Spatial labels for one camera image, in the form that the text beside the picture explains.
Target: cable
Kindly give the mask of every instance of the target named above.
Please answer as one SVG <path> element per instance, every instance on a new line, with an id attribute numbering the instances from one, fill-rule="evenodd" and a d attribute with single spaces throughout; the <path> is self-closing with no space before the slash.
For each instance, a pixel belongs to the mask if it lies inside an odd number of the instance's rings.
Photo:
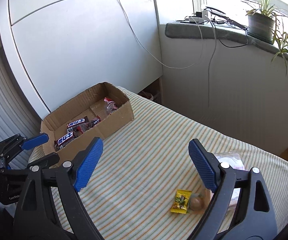
<path id="1" fill-rule="evenodd" d="M 193 20 L 194 20 L 194 22 L 195 22 L 197 25 L 209 22 L 209 21 L 203 21 L 202 23 L 197 23 L 194 18 L 193 18 Z"/>
<path id="2" fill-rule="evenodd" d="M 184 17 L 184 20 L 176 20 L 177 22 L 183 22 L 183 21 L 188 21 L 188 18 L 187 17 L 189 17 L 189 16 L 185 16 Z"/>
<path id="3" fill-rule="evenodd" d="M 165 65 L 165 64 L 163 64 L 162 62 L 160 62 L 152 53 L 150 53 L 143 45 L 142 45 L 142 43 L 140 43 L 140 41 L 139 41 L 139 39 L 137 38 L 137 36 L 136 36 L 136 34 L 135 34 L 135 32 L 134 32 L 134 30 L 133 30 L 133 28 L 132 28 L 132 26 L 131 26 L 131 23 L 130 23 L 130 20 L 128 19 L 128 16 L 127 16 L 127 13 L 125 12 L 125 10 L 124 10 L 124 8 L 123 8 L 123 5 L 121 4 L 121 1 L 120 0 L 118 0 L 118 3 L 120 4 L 120 6 L 121 6 L 121 9 L 122 9 L 122 11 L 123 11 L 123 13 L 124 13 L 124 15 L 125 15 L 125 18 L 126 18 L 126 20 L 127 20 L 127 23 L 128 23 L 128 25 L 129 25 L 129 27 L 130 27 L 130 29 L 131 29 L 131 31 L 132 31 L 132 33 L 133 33 L 133 35 L 134 35 L 134 37 L 135 37 L 135 39 L 137 40 L 137 42 L 142 46 L 142 48 L 143 49 L 145 49 L 146 50 L 146 52 L 148 53 L 148 54 L 150 54 L 154 59 L 156 59 L 159 63 L 161 63 L 163 66 L 165 66 L 165 67 L 167 67 L 167 68 L 172 68 L 172 69 L 185 69 L 185 68 L 189 68 L 189 67 L 191 67 L 191 66 L 193 66 L 193 65 L 195 65 L 195 64 L 197 64 L 197 63 L 193 63 L 192 65 L 190 65 L 190 66 L 188 66 L 188 67 L 184 67 L 184 68 L 178 68 L 178 67 L 169 67 L 169 66 L 167 66 L 167 65 Z M 202 37 L 202 31 L 201 31 L 201 28 L 198 26 L 198 29 L 200 30 L 200 33 L 201 33 L 201 41 L 202 41 L 202 50 L 201 50 L 201 56 L 200 56 L 200 58 L 199 59 L 201 59 L 202 58 L 202 53 L 203 53 L 203 37 Z"/>
<path id="4" fill-rule="evenodd" d="M 215 40 L 214 51 L 212 53 L 212 57 L 211 57 L 211 60 L 210 60 L 210 62 L 208 64 L 208 68 L 207 68 L 207 107 L 210 107 L 210 67 L 211 67 L 211 62 L 212 62 L 213 56 L 214 56 L 215 51 L 216 51 L 217 42 L 216 42 L 216 33 L 215 33 L 215 29 L 213 27 L 213 23 L 212 23 L 211 19 L 207 15 L 205 15 L 205 17 L 207 19 L 209 19 L 209 22 L 212 25 L 212 30 L 213 30 L 213 33 L 214 33 L 214 40 Z"/>
<path id="5" fill-rule="evenodd" d="M 212 24 L 212 28 L 215 28 L 216 35 L 217 35 L 217 39 L 220 41 L 220 43 L 222 43 L 223 46 L 225 46 L 225 47 L 227 47 L 227 48 L 239 48 L 239 47 L 243 47 L 243 46 L 248 45 L 248 37 L 247 37 L 247 34 L 246 34 L 246 28 L 244 29 L 244 31 L 245 31 L 245 36 L 246 36 L 246 44 L 238 45 L 238 46 L 232 46 L 232 47 L 225 45 L 225 44 L 220 40 L 220 38 L 218 37 L 217 29 L 216 29 L 216 26 L 215 26 L 215 25 L 214 25 L 214 27 L 213 27 L 213 24 Z"/>
<path id="6" fill-rule="evenodd" d="M 218 25 L 218 24 L 216 25 L 214 22 L 213 24 L 218 27 L 230 28 L 230 29 L 235 29 L 235 30 L 244 30 L 244 29 L 237 28 L 236 26 L 226 26 L 226 25 Z"/>

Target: blue gripper pad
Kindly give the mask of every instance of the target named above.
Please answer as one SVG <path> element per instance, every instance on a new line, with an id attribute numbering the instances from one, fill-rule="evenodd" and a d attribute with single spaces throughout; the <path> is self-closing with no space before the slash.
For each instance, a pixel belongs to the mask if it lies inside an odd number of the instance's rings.
<path id="1" fill-rule="evenodd" d="M 24 140 L 24 142 L 21 145 L 21 148 L 22 150 L 30 150 L 35 148 L 36 146 L 39 146 L 47 142 L 48 142 L 48 135 L 46 133 L 42 133 L 38 136 Z"/>
<path id="2" fill-rule="evenodd" d="M 211 165 L 205 158 L 204 153 L 194 140 L 191 140 L 188 143 L 188 154 L 191 157 L 205 187 L 214 193 L 217 189 L 215 171 L 212 169 Z"/>
<path id="3" fill-rule="evenodd" d="M 103 141 L 98 138 L 94 143 L 93 147 L 90 149 L 87 156 L 84 158 L 82 164 L 76 171 L 76 181 L 74 183 L 74 188 L 79 192 L 82 188 L 86 187 L 88 181 L 90 180 L 93 171 L 100 157 L 103 153 Z"/>

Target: black cable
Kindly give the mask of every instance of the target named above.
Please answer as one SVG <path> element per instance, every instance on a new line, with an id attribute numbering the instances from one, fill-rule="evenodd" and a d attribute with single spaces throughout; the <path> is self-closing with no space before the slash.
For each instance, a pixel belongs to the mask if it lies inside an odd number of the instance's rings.
<path id="1" fill-rule="evenodd" d="M 226 26 L 226 25 L 223 25 L 223 24 L 218 24 L 217 21 L 214 21 L 214 22 L 213 22 L 214 25 L 217 24 L 217 26 L 220 26 L 220 27 L 222 26 L 222 27 L 224 27 L 224 28 L 231 28 L 231 29 L 236 29 L 236 30 L 245 30 L 245 29 L 248 28 L 248 27 L 243 28 L 243 29 L 238 28 L 238 27 L 236 27 L 235 25 L 231 24 L 231 23 L 228 22 L 228 21 L 225 21 L 225 23 L 226 23 L 227 25 L 229 25 L 229 26 Z"/>
<path id="2" fill-rule="evenodd" d="M 176 20 L 177 22 L 184 22 L 184 21 L 188 21 L 188 18 L 187 17 L 189 17 L 189 16 L 185 16 L 184 17 L 184 20 Z"/>
<path id="3" fill-rule="evenodd" d="M 232 47 L 225 45 L 225 44 L 220 40 L 219 35 L 218 35 L 218 33 L 217 33 L 217 29 L 216 29 L 215 24 L 214 24 L 214 28 L 215 28 L 215 31 L 216 31 L 217 39 L 220 41 L 220 43 L 222 43 L 223 46 L 225 46 L 225 47 L 227 47 L 227 48 L 239 48 L 239 47 L 243 47 L 243 46 L 248 45 L 248 37 L 247 37 L 247 33 L 246 33 L 246 28 L 244 29 L 244 31 L 245 31 L 245 36 L 246 36 L 246 40 L 247 40 L 246 44 L 239 45 L 239 46 L 232 46 Z"/>
<path id="4" fill-rule="evenodd" d="M 196 24 L 195 22 L 189 22 L 189 20 L 177 20 L 177 22 Z"/>

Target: striped tablecloth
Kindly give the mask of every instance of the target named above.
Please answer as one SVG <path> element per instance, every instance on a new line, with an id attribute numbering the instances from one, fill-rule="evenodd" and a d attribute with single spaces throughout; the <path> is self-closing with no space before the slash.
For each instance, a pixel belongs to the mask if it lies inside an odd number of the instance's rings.
<path id="1" fill-rule="evenodd" d="M 95 226 L 110 239 L 186 239 L 201 215 L 171 213 L 176 189 L 201 187 L 188 155 L 198 138 L 207 151 L 240 153 L 246 169 L 260 168 L 270 192 L 278 230 L 288 223 L 288 162 L 255 146 L 120 88 L 130 99 L 135 119 L 104 140 L 104 151 L 87 185 L 79 193 Z M 30 158 L 44 156 L 36 147 Z M 56 209 L 64 229 L 72 231 L 57 188 Z M 228 212 L 221 231 L 228 228 Z"/>

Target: chocolate bar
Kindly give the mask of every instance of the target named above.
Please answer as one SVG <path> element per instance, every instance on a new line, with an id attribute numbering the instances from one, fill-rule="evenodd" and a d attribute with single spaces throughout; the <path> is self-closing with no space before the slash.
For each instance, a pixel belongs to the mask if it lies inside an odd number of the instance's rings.
<path id="1" fill-rule="evenodd" d="M 75 134 L 73 132 L 69 132 L 66 135 L 64 135 L 62 138 L 54 141 L 54 146 L 55 146 L 56 151 L 65 147 L 69 142 L 73 141 L 75 138 L 76 138 Z"/>
<path id="2" fill-rule="evenodd" d="M 81 124 L 88 123 L 88 118 L 85 116 L 84 118 L 78 119 L 76 121 L 68 123 L 67 126 L 67 132 L 72 132 L 77 129 L 78 126 Z"/>

